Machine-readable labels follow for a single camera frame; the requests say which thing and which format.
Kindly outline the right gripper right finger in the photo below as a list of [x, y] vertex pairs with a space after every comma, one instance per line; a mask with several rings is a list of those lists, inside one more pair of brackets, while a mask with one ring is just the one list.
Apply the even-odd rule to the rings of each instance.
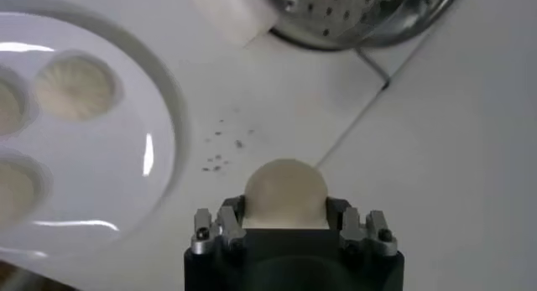
[[326, 220], [331, 230], [338, 230], [341, 246], [380, 257], [394, 257], [398, 240], [388, 227], [381, 210], [371, 210], [362, 222], [357, 207], [344, 199], [326, 199]]

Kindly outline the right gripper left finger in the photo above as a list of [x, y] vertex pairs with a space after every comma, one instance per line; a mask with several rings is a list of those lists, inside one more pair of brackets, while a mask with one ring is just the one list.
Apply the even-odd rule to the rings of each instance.
[[198, 209], [194, 215], [191, 252], [195, 255], [211, 254], [216, 250], [217, 243], [229, 252], [240, 252], [245, 247], [247, 235], [242, 228], [245, 205], [243, 195], [225, 199], [215, 220], [207, 208]]

